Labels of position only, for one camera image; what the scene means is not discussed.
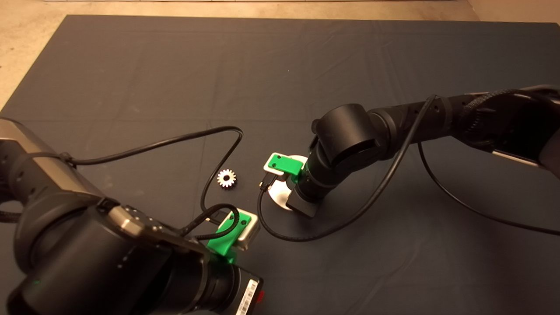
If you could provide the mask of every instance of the gray fabric sheet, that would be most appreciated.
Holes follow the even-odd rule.
[[[225,165],[239,185],[226,192],[213,184],[208,203],[255,211],[269,154],[305,154],[311,121],[329,109],[558,85],[559,55],[556,24],[68,16],[2,115],[79,158],[239,126],[245,138]],[[108,195],[182,225],[199,213],[203,184],[234,138],[211,136],[81,172]],[[426,151],[435,173],[469,203],[560,229],[560,182],[549,173],[452,138]],[[285,233],[323,230],[357,209],[388,165],[350,176],[311,221],[270,200],[265,216]],[[3,298],[23,278],[11,258],[13,231],[0,229]],[[560,313],[560,238],[462,209],[430,181],[415,147],[353,225],[300,244],[261,231],[239,265],[265,279],[255,314]]]

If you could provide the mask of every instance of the beige floor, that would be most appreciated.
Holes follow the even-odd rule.
[[[0,108],[67,14],[558,21],[558,0],[376,2],[44,2],[0,0]]]

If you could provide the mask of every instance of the metal gear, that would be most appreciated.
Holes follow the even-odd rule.
[[[237,177],[235,172],[230,169],[223,169],[218,173],[218,184],[223,189],[228,189],[235,186]]]

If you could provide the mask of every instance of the barcode label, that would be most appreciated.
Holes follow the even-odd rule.
[[[251,279],[247,284],[247,288],[245,289],[245,293],[243,294],[243,298],[241,299],[241,303],[239,304],[239,308],[237,309],[237,313],[235,315],[246,315],[247,311],[249,310],[249,305],[251,305],[251,301],[253,296],[255,295],[256,287],[259,285],[258,282]]]

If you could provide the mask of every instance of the wire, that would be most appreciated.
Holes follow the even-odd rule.
[[[412,138],[414,137],[414,134],[416,133],[416,130],[418,129],[418,126],[420,125],[420,122],[422,121],[422,118],[424,117],[426,111],[428,110],[428,108],[430,107],[430,105],[432,104],[432,102],[435,98],[436,98],[436,95],[432,95],[426,100],[426,102],[422,106],[422,109],[420,110],[416,119],[414,120],[414,123],[410,127],[410,131],[408,132],[406,138],[404,139],[403,144],[401,145],[399,151],[396,153],[395,159],[393,160],[393,163],[389,167],[389,170],[387,170],[387,173],[385,174],[385,176],[383,177],[383,179],[381,180],[381,182],[379,183],[379,185],[377,186],[377,188],[375,189],[373,194],[366,201],[366,203],[364,203],[363,206],[361,206],[360,209],[358,209],[358,211],[356,211],[348,220],[346,220],[345,222],[343,222],[343,223],[341,223],[337,226],[334,226],[330,229],[327,229],[326,231],[324,231],[322,233],[319,233],[319,234],[313,235],[313,236],[308,236],[308,237],[292,237],[292,236],[287,236],[287,235],[283,235],[283,234],[275,232],[264,220],[263,211],[262,211],[263,195],[264,195],[264,192],[268,189],[268,187],[274,182],[272,179],[276,179],[276,177],[273,177],[273,178],[269,178],[269,180],[267,180],[267,181],[265,181],[263,179],[263,182],[260,186],[261,190],[260,190],[259,196],[257,198],[256,211],[257,211],[257,214],[259,216],[260,223],[262,224],[264,229],[268,233],[270,233],[270,235],[272,235],[272,236],[274,236],[278,239],[281,239],[281,240],[286,240],[288,242],[309,242],[309,241],[312,241],[312,240],[317,240],[317,239],[326,237],[326,236],[331,235],[331,234],[333,234],[333,233],[335,233],[339,230],[342,230],[346,226],[352,224],[354,221],[359,219],[375,203],[375,201],[379,198],[381,193],[383,193],[383,191],[385,190],[385,188],[387,187],[387,185],[391,181],[391,178],[395,174],[396,169],[399,167],[400,162],[402,161],[402,159],[404,157],[404,154],[407,152],[408,146],[412,142]]]
[[[71,157],[69,154],[61,154],[60,156],[67,163],[69,163],[71,165],[74,165],[74,166],[76,166],[76,165],[97,165],[97,164],[103,164],[103,163],[117,161],[117,160],[120,160],[120,159],[125,159],[125,158],[128,158],[128,157],[133,156],[133,155],[141,154],[141,153],[151,151],[151,150],[154,150],[154,149],[157,149],[157,148],[161,148],[163,146],[171,145],[171,144],[174,144],[174,143],[183,142],[183,141],[187,141],[187,140],[192,140],[192,139],[195,139],[195,138],[201,138],[201,137],[214,135],[216,133],[221,133],[221,132],[226,132],[226,131],[236,132],[237,133],[237,139],[235,140],[234,144],[230,147],[230,149],[226,152],[226,154],[223,156],[223,158],[220,160],[220,162],[218,163],[218,165],[216,166],[216,168],[214,169],[214,171],[212,172],[212,174],[210,175],[210,177],[206,181],[206,184],[204,185],[204,188],[202,190],[202,194],[200,196],[200,208],[203,211],[203,214],[208,213],[207,217],[209,217],[210,221],[215,223],[215,224],[219,224],[221,222],[213,219],[211,216],[213,214],[217,213],[220,209],[224,209],[224,208],[231,209],[234,206],[223,203],[223,204],[221,204],[222,207],[216,208],[216,206],[217,206],[216,205],[216,206],[212,207],[213,209],[215,209],[214,211],[208,211],[209,209],[206,208],[206,194],[208,193],[208,189],[210,188],[210,184],[212,183],[213,179],[217,176],[217,174],[218,174],[219,170],[222,168],[223,164],[230,157],[230,155],[233,153],[235,148],[237,148],[239,142],[241,142],[241,139],[243,138],[243,131],[239,127],[222,126],[222,127],[216,127],[216,128],[204,130],[204,131],[187,133],[185,135],[176,136],[176,137],[173,137],[173,138],[168,138],[168,139],[165,139],[165,140],[161,140],[161,141],[154,142],[154,143],[151,143],[151,144],[148,144],[148,145],[136,147],[134,149],[123,151],[123,152],[120,152],[120,153],[116,153],[116,154],[112,154],[112,155],[108,155],[108,156],[104,156],[104,157],[97,157],[95,159],[75,159],[75,158]],[[192,226],[193,222],[191,222],[187,226],[181,228],[180,230],[181,231],[193,230],[196,226],[198,226],[202,222],[204,222],[204,220],[202,220],[201,222],[199,222],[198,224],[196,224],[194,226]],[[237,220],[232,225],[231,230],[233,230],[233,228],[237,224],[238,220],[239,220],[239,213],[237,214]]]
[[[506,219],[502,219],[500,217],[496,217],[493,215],[489,215],[489,214],[485,214],[483,212],[480,212],[478,210],[476,210],[475,208],[467,205],[465,202],[463,202],[461,199],[459,199],[458,197],[456,197],[453,193],[451,193],[447,188],[444,187],[444,185],[437,179],[437,177],[434,175],[434,173],[432,172],[432,169],[430,168],[430,166],[428,165],[428,161],[426,160],[426,156],[424,155],[424,149],[422,148],[422,143],[419,142],[418,143],[418,152],[420,153],[420,159],[422,160],[422,164],[424,165],[424,168],[426,169],[426,172],[428,172],[428,175],[430,176],[430,178],[433,180],[433,182],[443,191],[445,192],[446,195],[448,195],[449,197],[451,197],[451,199],[455,200],[458,204],[462,205],[463,207],[467,208],[468,210],[482,216],[485,217],[486,219],[490,219],[492,221],[498,222],[498,223],[502,223],[502,224],[506,224],[509,226],[514,226],[516,228],[520,228],[520,229],[525,229],[525,230],[530,230],[530,231],[535,231],[535,232],[541,232],[541,233],[546,233],[546,234],[551,234],[551,235],[560,235],[560,231],[558,230],[552,230],[552,229],[546,229],[546,228],[540,228],[538,226],[532,226],[532,225],[528,225],[528,224],[523,224],[523,223],[518,223],[518,222],[514,222],[514,221],[510,221],[510,220],[506,220]]]
[[[194,228],[196,228],[198,225],[200,225],[202,222],[204,222],[207,217],[211,216],[213,213],[219,211],[220,209],[224,209],[224,208],[229,209],[229,210],[231,210],[231,212],[234,213],[234,222],[231,224],[231,226],[229,228],[219,232],[219,233],[197,235],[197,236],[195,236],[195,238],[197,240],[214,239],[214,238],[220,238],[224,235],[229,234],[231,231],[234,230],[235,226],[239,222],[239,210],[237,209],[236,206],[231,205],[229,203],[219,203],[217,205],[214,205],[214,206],[206,209],[203,213],[201,213],[193,221],[191,221],[191,223],[189,223],[187,226],[182,228],[181,231],[180,231],[180,235],[185,236],[185,235],[189,234]]]

